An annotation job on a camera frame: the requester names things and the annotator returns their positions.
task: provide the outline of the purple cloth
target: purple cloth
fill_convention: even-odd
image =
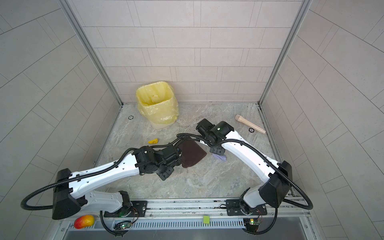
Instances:
[[[223,161],[226,161],[227,160],[227,157],[225,155],[218,155],[216,153],[212,153],[214,157],[220,159],[220,160],[223,160]]]

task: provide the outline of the yellow plastic bag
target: yellow plastic bag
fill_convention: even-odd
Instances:
[[[153,128],[172,125],[179,116],[173,88],[166,82],[151,83],[136,90],[137,109]]]

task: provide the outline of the metal edge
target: metal edge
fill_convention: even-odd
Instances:
[[[276,61],[275,66],[273,67],[271,76],[269,77],[269,80],[265,86],[263,93],[262,93],[262,96],[261,96],[260,101],[259,101],[259,105],[262,105],[264,103],[265,98],[266,98],[266,96],[267,96],[267,94],[268,94],[268,92],[272,86],[272,83],[275,80],[277,73],[279,72],[279,69],[283,63],[283,60],[284,60],[285,56],[287,55],[289,48],[292,45],[292,42],[293,42],[293,40],[294,40],[294,38],[295,38],[299,28],[300,28],[301,23],[304,20],[304,17],[305,17],[305,15],[309,9],[311,2],[312,2],[312,0],[303,0],[303,2],[301,3],[300,9],[297,12],[295,20],[293,21],[291,30],[290,30],[290,32],[289,32],[289,34],[288,34],[288,36],[284,42],[284,46],[281,49],[280,55]]]
[[[96,53],[94,52],[88,38],[86,37],[86,35],[83,31],[83,28],[80,26],[78,20],[76,19],[75,15],[73,14],[73,11],[72,11],[71,7],[69,6],[67,0],[57,0],[57,1],[60,5],[61,9],[64,12],[64,15],[67,17],[73,30],[75,31],[76,35],[80,39],[81,44],[84,46],[85,50],[87,51],[89,57],[91,58],[93,64],[95,65],[97,71],[99,72],[100,76],[107,83],[108,88],[112,92],[115,99],[118,101],[119,105],[122,106],[123,102],[121,101],[119,94],[116,92],[114,86],[112,85],[110,78],[108,77],[107,73],[105,72],[103,65],[100,63],[99,58],[97,57]]]

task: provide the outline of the yellow sponge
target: yellow sponge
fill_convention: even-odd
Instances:
[[[209,224],[209,216],[203,216],[203,223]]]

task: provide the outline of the gray tile wall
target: gray tile wall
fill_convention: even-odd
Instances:
[[[298,1],[69,0],[123,102],[167,81],[179,102],[256,102]]]
[[[383,31],[383,1],[313,0],[262,106],[324,239],[384,237]]]
[[[0,2],[1,239],[43,238],[51,210],[21,200],[92,167],[118,110],[55,0]],[[51,205],[51,190],[28,203]]]

